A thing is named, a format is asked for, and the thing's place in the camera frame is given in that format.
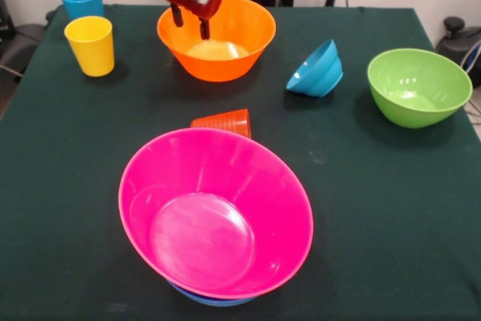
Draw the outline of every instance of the floor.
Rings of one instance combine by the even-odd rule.
[[[17,83],[10,80],[0,82],[0,120],[7,110],[8,103],[17,90]],[[470,102],[464,107],[473,127],[481,141],[481,87],[473,91]]]

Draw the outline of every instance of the bowl rim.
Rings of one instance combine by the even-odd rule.
[[[274,31],[272,32],[272,36],[269,38],[268,42],[261,46],[261,47],[258,47],[256,48],[254,51],[252,52],[249,52],[246,56],[240,56],[239,58],[234,58],[234,59],[226,59],[226,60],[222,60],[222,61],[219,61],[219,60],[212,60],[212,59],[202,59],[202,58],[197,58],[195,56],[188,56],[187,54],[185,54],[184,52],[181,52],[180,50],[178,50],[176,47],[171,47],[171,46],[168,46],[167,43],[165,42],[165,39],[161,36],[160,34],[160,22],[162,21],[162,19],[164,17],[167,17],[170,13],[172,13],[172,9],[171,8],[167,8],[162,14],[161,16],[159,17],[159,20],[157,20],[157,26],[156,26],[156,31],[157,31],[157,36],[159,37],[159,39],[162,41],[162,43],[170,50],[174,51],[174,52],[177,52],[179,54],[182,54],[183,56],[188,56],[190,58],[193,58],[193,59],[198,59],[198,60],[202,60],[203,62],[230,62],[230,61],[236,61],[236,60],[239,60],[239,59],[245,59],[245,58],[248,58],[254,54],[257,54],[258,52],[262,52],[274,39],[274,37],[276,36],[276,33],[277,33],[277,24],[276,24],[276,20],[274,18],[274,16],[271,14],[270,11],[268,11],[266,8],[264,8],[262,5],[256,3],[256,2],[253,2],[252,0],[239,0],[241,2],[246,2],[246,3],[253,3],[258,9],[260,9],[263,13],[267,14],[268,15],[268,18],[269,20],[271,21],[271,24],[272,26],[274,27]]]
[[[469,84],[469,87],[470,87],[469,94],[467,95],[467,97],[465,98],[465,100],[462,101],[462,102],[459,102],[457,105],[452,106],[452,107],[449,107],[449,108],[436,109],[436,110],[427,111],[426,109],[420,109],[420,108],[416,108],[416,107],[409,107],[409,106],[406,106],[405,104],[402,104],[402,103],[398,103],[398,102],[396,102],[396,101],[393,101],[392,99],[386,97],[382,92],[380,92],[380,90],[377,89],[377,87],[373,84],[373,82],[371,81],[371,77],[370,77],[371,67],[372,67],[373,63],[374,63],[378,58],[380,58],[381,56],[385,56],[386,54],[389,54],[389,53],[400,53],[400,52],[407,52],[407,51],[409,51],[409,52],[415,52],[415,53],[426,53],[426,54],[429,54],[429,56],[434,56],[434,57],[437,57],[437,58],[441,58],[442,60],[451,63],[451,64],[454,65],[458,70],[460,70],[460,71],[462,72],[462,74],[463,74],[463,77],[462,77],[462,78],[464,78],[464,80],[466,80],[466,82]],[[410,110],[410,111],[416,111],[416,112],[421,112],[421,113],[426,113],[426,114],[439,114],[439,113],[446,113],[446,112],[449,112],[449,111],[455,111],[455,110],[459,109],[460,107],[462,107],[464,104],[466,104],[467,101],[469,101],[469,99],[471,98],[471,96],[472,96],[472,94],[473,94],[473,84],[471,83],[471,79],[469,78],[469,75],[467,75],[467,73],[464,71],[463,68],[461,68],[458,64],[456,64],[455,62],[453,62],[451,59],[446,58],[445,56],[441,56],[440,54],[435,53],[435,52],[430,51],[430,50],[424,50],[424,49],[418,49],[418,48],[395,48],[395,49],[386,50],[386,51],[384,51],[384,52],[381,52],[381,53],[377,54],[377,55],[369,62],[369,66],[368,66],[368,81],[369,81],[369,85],[371,86],[371,89],[374,89],[377,94],[379,94],[380,96],[382,96],[382,97],[383,97],[386,101],[388,101],[389,103],[395,104],[395,105],[397,105],[398,107],[401,107],[401,108],[404,108],[404,109],[408,109],[408,110]]]
[[[83,23],[88,20],[99,20],[104,24],[106,24],[107,31],[105,32],[105,34],[95,39],[88,39],[88,40],[81,40],[81,39],[78,39],[78,37],[72,37],[70,34],[71,29],[75,27],[78,23]],[[101,41],[105,38],[110,37],[112,35],[112,30],[113,30],[113,25],[109,19],[105,17],[100,17],[98,15],[87,15],[86,17],[80,17],[80,18],[74,19],[69,24],[67,24],[63,29],[63,35],[67,38],[67,41],[73,41],[74,43],[78,43],[78,44],[89,44],[89,43],[95,43],[97,41]]]
[[[123,212],[123,207],[122,207],[122,199],[123,199],[123,187],[124,187],[124,184],[126,183],[126,175],[128,173],[128,170],[131,168],[133,162],[136,160],[136,158],[138,157],[138,155],[140,153],[142,153],[144,150],[148,149],[149,147],[151,147],[151,145],[155,142],[157,142],[159,139],[161,138],[168,138],[168,137],[171,137],[172,135],[176,135],[176,134],[182,134],[182,133],[189,133],[189,132],[209,132],[209,133],[218,133],[218,134],[222,134],[222,135],[227,135],[229,137],[232,137],[232,138],[237,138],[239,141],[242,141],[242,142],[246,142],[246,143],[251,143],[251,144],[254,144],[255,147],[260,147],[262,148],[263,150],[265,150],[266,152],[270,153],[274,158],[276,158],[280,164],[283,165],[283,167],[286,169],[286,171],[288,173],[290,173],[291,176],[294,177],[294,180],[296,181],[296,186],[298,188],[298,190],[300,191],[300,194],[303,198],[303,200],[305,201],[306,205],[307,205],[307,212],[309,213],[309,239],[307,240],[307,243],[306,243],[306,248],[304,250],[304,252],[302,253],[302,256],[299,258],[299,261],[298,261],[298,264],[283,278],[281,279],[279,282],[273,284],[272,286],[270,287],[266,287],[260,291],[257,291],[257,292],[244,292],[244,293],[239,293],[237,295],[223,295],[223,294],[216,294],[216,293],[212,293],[212,292],[205,292],[205,291],[201,291],[199,289],[195,289],[193,287],[190,287],[190,286],[187,286],[185,285],[184,283],[181,283],[179,282],[178,280],[175,280],[173,277],[170,277],[168,276],[165,272],[161,271],[156,265],[153,264],[153,262],[151,262],[145,255],[144,253],[141,251],[140,247],[137,245],[137,243],[135,242],[133,236],[132,236],[132,233],[130,232],[130,229],[127,227],[127,222],[126,222],[126,215],[124,214]],[[307,259],[307,256],[309,256],[309,252],[310,252],[310,249],[312,247],[312,244],[313,244],[313,238],[314,238],[314,215],[313,215],[313,209],[312,209],[312,205],[310,203],[310,200],[309,200],[309,197],[306,193],[306,190],[304,189],[304,187],[302,186],[302,183],[301,181],[299,180],[299,178],[297,177],[297,175],[294,173],[294,171],[276,154],[274,153],[273,151],[269,150],[266,146],[250,139],[250,138],[247,138],[247,137],[244,137],[243,135],[239,135],[237,133],[234,133],[234,132],[230,132],[230,131],[225,131],[223,129],[213,129],[213,128],[184,128],[184,129],[176,129],[174,131],[170,131],[170,132],[166,132],[164,134],[161,134],[157,137],[154,137],[154,139],[151,139],[150,141],[148,141],[147,143],[145,143],[140,149],[138,149],[134,155],[130,158],[129,162],[127,163],[127,166],[125,167],[125,169],[123,170],[123,173],[122,173],[122,178],[120,179],[120,184],[119,184],[119,193],[118,193],[118,207],[119,207],[119,214],[120,214],[120,219],[122,221],[122,227],[124,229],[124,232],[127,234],[127,237],[131,243],[131,245],[135,248],[135,251],[138,253],[138,255],[140,255],[140,257],[154,270],[156,271],[158,274],[160,274],[161,276],[163,276],[166,280],[172,282],[172,283],[175,283],[176,285],[178,285],[179,287],[187,290],[187,291],[190,291],[190,292],[193,292],[193,293],[196,293],[198,295],[202,295],[202,296],[207,296],[207,297],[211,297],[211,298],[221,298],[221,299],[239,299],[239,298],[252,298],[252,297],[257,297],[257,296],[260,296],[260,295],[264,295],[270,291],[273,291],[279,287],[281,287],[284,283],[286,283],[287,281],[289,281],[290,279],[292,279],[295,274],[297,274],[297,272],[301,269],[302,265],[306,262],[306,259]]]

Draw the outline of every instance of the green tablecloth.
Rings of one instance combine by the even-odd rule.
[[[459,111],[392,125],[366,68],[393,47],[431,48],[412,10],[276,8],[277,35],[230,83],[189,76],[161,44],[161,7],[114,5],[116,69],[82,75],[60,8],[0,122],[0,319],[454,320],[481,317],[481,146]],[[313,99],[284,91],[333,38],[344,78]],[[249,108],[253,137],[299,176],[316,233],[280,289],[218,309],[173,290],[134,251],[117,187],[149,139]]]

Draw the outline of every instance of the green bowl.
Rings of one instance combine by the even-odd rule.
[[[394,49],[368,67],[371,93],[391,122],[422,128],[446,119],[471,97],[473,85],[463,69],[439,54]]]

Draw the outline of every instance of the blue bowl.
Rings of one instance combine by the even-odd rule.
[[[342,65],[336,44],[331,39],[317,48],[302,63],[287,83],[286,89],[313,97],[322,97],[339,83],[342,76]]]
[[[191,300],[199,302],[201,304],[206,304],[207,306],[216,306],[216,307],[238,306],[239,304],[245,304],[246,302],[252,301],[255,298],[255,297],[241,298],[239,300],[223,300],[221,298],[211,298],[211,297],[197,295],[196,293],[187,291],[186,289],[183,289],[170,281],[167,281],[167,282],[169,282],[172,287],[174,287],[177,291],[184,294]]]
[[[310,88],[304,94],[311,97],[323,97],[327,95],[340,82],[343,77],[343,67],[340,59],[337,58],[334,64],[329,68],[327,73],[317,82],[315,86]]]

